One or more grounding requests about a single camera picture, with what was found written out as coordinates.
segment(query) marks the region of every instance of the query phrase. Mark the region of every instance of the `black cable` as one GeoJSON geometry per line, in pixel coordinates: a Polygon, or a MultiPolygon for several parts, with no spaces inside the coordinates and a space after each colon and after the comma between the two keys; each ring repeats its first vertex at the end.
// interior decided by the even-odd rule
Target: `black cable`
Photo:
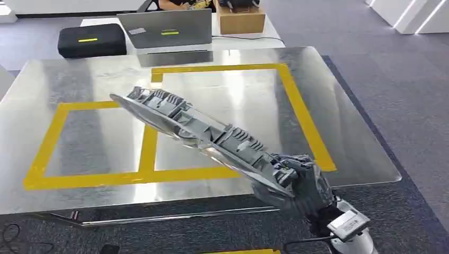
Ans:
{"type": "Polygon", "coordinates": [[[326,240],[331,240],[333,238],[337,238],[337,237],[335,235],[332,235],[332,236],[329,236],[329,237],[309,238],[309,239],[301,239],[301,240],[297,240],[297,241],[286,242],[286,243],[284,243],[284,245],[282,245],[282,250],[286,254],[290,254],[289,250],[288,250],[288,246],[289,245],[292,245],[292,244],[295,244],[295,243],[326,241],[326,240]]]}
{"type": "MultiPolygon", "coordinates": [[[[2,232],[2,241],[0,242],[0,250],[3,249],[3,247],[6,247],[10,251],[10,253],[19,254],[17,251],[13,250],[13,248],[11,246],[11,243],[19,237],[19,234],[20,234],[20,226],[18,224],[13,223],[13,224],[4,226],[3,232],[2,232]],[[10,232],[13,228],[17,229],[17,233],[14,234],[9,239],[7,239],[6,233],[10,232]]],[[[26,241],[17,241],[17,242],[28,243],[28,244],[42,244],[42,245],[50,246],[50,249],[48,249],[46,252],[43,252],[42,254],[49,254],[55,248],[55,245],[51,242],[26,242],[26,241]]]]}
{"type": "Polygon", "coordinates": [[[282,43],[285,44],[285,42],[284,42],[282,39],[275,38],[275,37],[243,38],[243,37],[236,37],[236,36],[222,36],[222,35],[212,35],[212,37],[233,38],[233,39],[242,39],[242,40],[273,39],[273,40],[282,41],[282,43]]]}

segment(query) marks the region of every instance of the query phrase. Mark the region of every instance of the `black case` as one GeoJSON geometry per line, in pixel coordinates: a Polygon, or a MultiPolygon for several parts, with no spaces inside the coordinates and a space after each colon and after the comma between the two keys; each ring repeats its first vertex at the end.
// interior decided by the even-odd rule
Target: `black case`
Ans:
{"type": "Polygon", "coordinates": [[[231,4],[232,8],[239,8],[239,7],[251,7],[256,6],[254,3],[258,6],[260,3],[260,0],[218,0],[218,3],[221,7],[229,7],[229,4],[231,4]]]}
{"type": "Polygon", "coordinates": [[[58,51],[64,58],[126,55],[125,34],[118,24],[65,28],[59,32],[58,51]]]}

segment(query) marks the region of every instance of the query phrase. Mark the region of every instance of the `yellow tape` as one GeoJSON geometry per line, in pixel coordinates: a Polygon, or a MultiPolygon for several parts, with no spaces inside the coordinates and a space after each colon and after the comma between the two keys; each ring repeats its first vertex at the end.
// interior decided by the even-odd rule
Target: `yellow tape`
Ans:
{"type": "Polygon", "coordinates": [[[274,251],[272,249],[264,250],[242,250],[242,251],[226,251],[226,252],[215,252],[209,254],[281,254],[280,251],[274,251]]]}
{"type": "Polygon", "coordinates": [[[175,34],[179,34],[179,32],[162,32],[160,34],[161,35],[175,35],[175,34]]]}
{"type": "Polygon", "coordinates": [[[93,38],[93,39],[82,39],[82,40],[78,40],[78,42],[89,42],[89,41],[97,41],[98,38],[93,38]]]}
{"type": "MultiPolygon", "coordinates": [[[[301,129],[309,143],[317,164],[323,171],[335,171],[335,165],[316,129],[312,117],[301,97],[287,65],[267,63],[259,65],[195,66],[152,69],[152,82],[162,82],[163,74],[178,72],[203,72],[227,70],[276,69],[284,85],[301,129]]],[[[42,140],[38,153],[23,180],[25,189],[80,188],[123,184],[176,182],[199,179],[235,178],[239,175],[227,167],[190,168],[154,171],[157,132],[145,127],[138,172],[78,176],[44,177],[45,167],[64,127],[68,112],[72,110],[99,110],[117,108],[115,102],[78,102],[58,104],[50,126],[42,140]]]]}
{"type": "Polygon", "coordinates": [[[310,115],[298,88],[296,87],[288,66],[279,65],[277,71],[279,72],[285,93],[287,93],[287,97],[290,100],[290,104],[293,107],[293,111],[299,121],[302,132],[309,143],[310,150],[312,150],[317,165],[323,171],[336,171],[335,164],[321,139],[320,133],[313,122],[312,116],[310,115]]]}
{"type": "Polygon", "coordinates": [[[302,132],[309,143],[310,150],[317,165],[322,171],[336,171],[336,167],[330,154],[324,144],[314,122],[307,109],[304,100],[296,86],[289,68],[281,63],[262,63],[255,65],[216,65],[216,66],[188,66],[188,67],[168,67],[153,68],[151,70],[151,81],[162,82],[163,74],[181,73],[181,72],[205,72],[205,71],[227,71],[227,70],[262,70],[275,69],[284,85],[285,93],[289,98],[293,111],[301,126],[302,132]]]}

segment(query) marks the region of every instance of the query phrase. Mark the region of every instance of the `wooden box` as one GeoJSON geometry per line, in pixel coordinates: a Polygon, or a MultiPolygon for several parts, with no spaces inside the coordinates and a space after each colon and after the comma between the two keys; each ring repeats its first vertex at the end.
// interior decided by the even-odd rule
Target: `wooden box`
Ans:
{"type": "Polygon", "coordinates": [[[221,34],[262,33],[265,13],[260,8],[238,8],[236,13],[227,7],[221,7],[214,0],[217,9],[218,26],[221,34]]]}

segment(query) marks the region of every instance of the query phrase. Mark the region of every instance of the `person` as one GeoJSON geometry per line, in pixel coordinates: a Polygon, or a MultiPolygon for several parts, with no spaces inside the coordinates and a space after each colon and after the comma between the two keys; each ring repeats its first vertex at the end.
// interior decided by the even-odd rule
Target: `person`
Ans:
{"type": "Polygon", "coordinates": [[[159,8],[163,11],[195,10],[211,8],[214,10],[212,0],[158,0],[159,8]]]}

